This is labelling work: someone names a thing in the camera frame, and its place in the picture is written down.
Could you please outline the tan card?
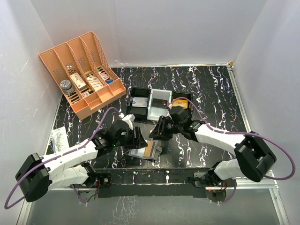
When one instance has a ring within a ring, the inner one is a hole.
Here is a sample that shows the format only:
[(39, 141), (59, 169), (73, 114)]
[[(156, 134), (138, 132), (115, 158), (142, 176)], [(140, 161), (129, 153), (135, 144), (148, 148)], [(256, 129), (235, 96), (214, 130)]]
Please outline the tan card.
[(154, 141), (147, 141), (147, 144), (148, 146), (145, 148), (144, 155), (143, 155), (145, 158), (152, 157), (154, 147), (155, 147)]

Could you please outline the grey leather card holder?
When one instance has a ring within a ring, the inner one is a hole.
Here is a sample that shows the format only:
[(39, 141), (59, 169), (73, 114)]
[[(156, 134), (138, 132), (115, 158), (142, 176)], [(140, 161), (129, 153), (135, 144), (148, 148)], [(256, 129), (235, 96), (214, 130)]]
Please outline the grey leather card holder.
[(129, 151), (129, 156), (147, 160), (158, 160), (162, 152), (161, 141), (146, 140), (147, 147), (140, 149), (133, 149)]

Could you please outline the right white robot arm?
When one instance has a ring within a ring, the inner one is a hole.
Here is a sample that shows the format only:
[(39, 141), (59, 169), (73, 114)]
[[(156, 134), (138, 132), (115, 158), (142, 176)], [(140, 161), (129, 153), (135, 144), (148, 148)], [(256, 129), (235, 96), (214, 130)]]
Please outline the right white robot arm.
[(215, 163), (201, 177), (190, 177), (192, 183), (220, 186), (225, 180), (240, 176), (260, 182), (277, 160), (265, 141), (257, 137), (256, 133), (229, 135), (225, 130), (208, 128), (204, 121), (193, 120), (192, 114), (180, 106), (170, 109), (167, 116), (160, 116), (149, 137), (168, 141), (174, 134), (182, 134), (188, 140), (213, 145), (235, 156), (235, 159)]

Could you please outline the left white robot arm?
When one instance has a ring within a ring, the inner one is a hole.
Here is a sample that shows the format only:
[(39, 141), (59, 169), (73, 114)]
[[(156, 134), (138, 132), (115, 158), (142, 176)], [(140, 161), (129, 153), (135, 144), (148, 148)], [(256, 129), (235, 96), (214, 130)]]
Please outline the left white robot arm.
[(127, 150), (148, 146), (139, 127), (133, 125), (134, 115), (115, 121), (109, 128), (98, 128), (89, 139), (47, 156), (29, 155), (15, 179), (28, 202), (43, 197), (49, 190), (80, 184), (92, 187), (98, 178), (87, 161), (96, 159), (121, 146)]

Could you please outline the white middle card tray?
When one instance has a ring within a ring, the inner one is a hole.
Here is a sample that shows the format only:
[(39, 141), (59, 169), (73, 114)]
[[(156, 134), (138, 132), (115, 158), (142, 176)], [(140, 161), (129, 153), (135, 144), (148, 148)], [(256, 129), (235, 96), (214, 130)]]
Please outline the white middle card tray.
[(172, 96), (173, 92), (170, 90), (151, 89), (147, 120), (158, 121), (160, 116), (167, 116), (167, 106)]

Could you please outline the black left card tray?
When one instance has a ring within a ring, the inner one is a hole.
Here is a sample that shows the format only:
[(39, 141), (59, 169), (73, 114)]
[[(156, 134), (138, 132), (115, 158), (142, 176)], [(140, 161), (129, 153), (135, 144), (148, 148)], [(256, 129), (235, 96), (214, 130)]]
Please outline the black left card tray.
[(129, 93), (126, 113), (133, 114), (137, 120), (147, 120), (150, 102), (150, 89), (133, 87)]

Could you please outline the black card tray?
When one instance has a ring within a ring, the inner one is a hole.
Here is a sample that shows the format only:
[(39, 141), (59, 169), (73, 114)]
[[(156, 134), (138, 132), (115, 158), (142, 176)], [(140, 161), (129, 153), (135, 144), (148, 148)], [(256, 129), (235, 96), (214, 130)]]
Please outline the black card tray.
[(133, 87), (129, 93), (126, 113), (133, 114), (137, 120), (147, 120), (150, 102), (150, 89)]
[(172, 101), (174, 101), (172, 105), (181, 106), (184, 110), (188, 111), (192, 115), (193, 107), (187, 99), (193, 102), (193, 95), (190, 93), (183, 93), (183, 92), (172, 93)]

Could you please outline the silver credit card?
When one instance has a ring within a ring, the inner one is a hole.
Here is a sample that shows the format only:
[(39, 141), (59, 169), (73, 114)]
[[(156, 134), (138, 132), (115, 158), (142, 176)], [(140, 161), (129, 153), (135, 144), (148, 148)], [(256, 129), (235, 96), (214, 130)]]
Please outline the silver credit card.
[(132, 106), (138, 108), (146, 108), (148, 105), (147, 97), (133, 97), (132, 98)]

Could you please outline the gold credit card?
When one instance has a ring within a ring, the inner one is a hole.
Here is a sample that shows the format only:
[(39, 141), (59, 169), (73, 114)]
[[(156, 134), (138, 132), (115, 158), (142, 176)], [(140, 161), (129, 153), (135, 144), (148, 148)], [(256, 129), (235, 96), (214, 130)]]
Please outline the gold credit card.
[(172, 106), (173, 107), (180, 106), (183, 109), (188, 109), (188, 104), (189, 104), (189, 102), (187, 100), (185, 100), (185, 99), (178, 99), (178, 100), (176, 100), (176, 101), (173, 102)]

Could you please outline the black right card tray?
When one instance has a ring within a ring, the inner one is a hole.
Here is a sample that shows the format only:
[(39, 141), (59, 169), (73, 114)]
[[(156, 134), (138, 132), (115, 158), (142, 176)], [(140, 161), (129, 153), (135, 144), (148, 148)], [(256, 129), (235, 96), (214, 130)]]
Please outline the black right card tray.
[(174, 101), (172, 105), (181, 106), (184, 110), (188, 111), (192, 115), (193, 107), (187, 99), (193, 102), (193, 95), (190, 93), (183, 93), (183, 92), (172, 93), (172, 101)]

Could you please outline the white label card stack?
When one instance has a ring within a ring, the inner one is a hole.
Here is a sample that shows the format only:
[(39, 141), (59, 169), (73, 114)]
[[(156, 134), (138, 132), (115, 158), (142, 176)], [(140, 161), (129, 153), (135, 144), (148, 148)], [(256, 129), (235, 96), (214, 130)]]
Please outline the white label card stack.
[(94, 89), (94, 91), (98, 91), (104, 87), (101, 81), (91, 73), (85, 75), (88, 84)]

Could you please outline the blue small object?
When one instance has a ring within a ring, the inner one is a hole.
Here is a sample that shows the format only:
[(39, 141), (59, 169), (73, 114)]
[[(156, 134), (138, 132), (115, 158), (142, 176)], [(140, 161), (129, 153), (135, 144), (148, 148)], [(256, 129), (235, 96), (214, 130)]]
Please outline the blue small object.
[(108, 80), (106, 80), (106, 83), (107, 84), (110, 84), (110, 83), (112, 83), (114, 80), (113, 79), (108, 79)]

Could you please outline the small colourful packet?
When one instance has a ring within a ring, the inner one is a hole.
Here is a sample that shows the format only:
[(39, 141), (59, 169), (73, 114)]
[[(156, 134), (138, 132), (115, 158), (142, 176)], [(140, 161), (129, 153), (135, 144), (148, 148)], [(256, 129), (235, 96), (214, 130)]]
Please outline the small colourful packet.
[(99, 76), (106, 82), (107, 80), (110, 80), (109, 75), (105, 72), (105, 70), (102, 67), (98, 67), (97, 71), (99, 73)]

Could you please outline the white patterned paper sheet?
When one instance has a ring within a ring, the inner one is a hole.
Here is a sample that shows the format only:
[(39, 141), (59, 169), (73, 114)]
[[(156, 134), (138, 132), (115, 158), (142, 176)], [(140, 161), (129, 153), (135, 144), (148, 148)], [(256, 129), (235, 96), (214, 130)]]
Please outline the white patterned paper sheet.
[(53, 129), (51, 131), (52, 147), (54, 152), (63, 151), (69, 148), (68, 136), (65, 127)]

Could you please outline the round patterned tin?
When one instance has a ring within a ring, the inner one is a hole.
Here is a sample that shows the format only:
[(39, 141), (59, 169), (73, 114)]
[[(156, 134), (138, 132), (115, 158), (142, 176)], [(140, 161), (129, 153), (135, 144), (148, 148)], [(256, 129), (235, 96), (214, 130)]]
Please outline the round patterned tin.
[(60, 82), (60, 87), (62, 88), (63, 92), (67, 95), (72, 94), (75, 91), (72, 83), (68, 79), (62, 80)]

